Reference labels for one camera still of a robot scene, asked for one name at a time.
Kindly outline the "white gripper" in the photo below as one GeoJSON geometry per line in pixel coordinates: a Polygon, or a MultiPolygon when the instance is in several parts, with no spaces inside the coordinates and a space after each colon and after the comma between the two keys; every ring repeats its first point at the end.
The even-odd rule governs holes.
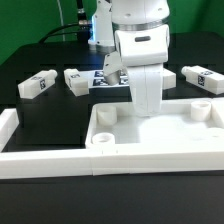
{"type": "Polygon", "coordinates": [[[104,58],[103,76],[116,85],[128,76],[132,103],[140,117],[159,113],[162,102],[163,64],[168,61],[169,27],[115,32],[117,51],[104,58]]]}

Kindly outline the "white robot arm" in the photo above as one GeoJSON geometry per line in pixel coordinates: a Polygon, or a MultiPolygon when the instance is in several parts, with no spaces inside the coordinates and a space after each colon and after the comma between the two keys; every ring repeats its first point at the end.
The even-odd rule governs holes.
{"type": "Polygon", "coordinates": [[[97,0],[91,49],[106,54],[103,75],[110,85],[126,74],[135,112],[160,111],[164,63],[170,42],[167,0],[97,0]]]}

